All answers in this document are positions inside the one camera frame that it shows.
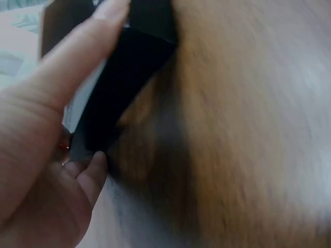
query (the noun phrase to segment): wood grain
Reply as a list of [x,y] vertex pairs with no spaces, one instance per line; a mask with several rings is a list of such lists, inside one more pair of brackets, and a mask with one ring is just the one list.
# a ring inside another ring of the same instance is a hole
[[331,1],[173,4],[80,247],[331,247]]

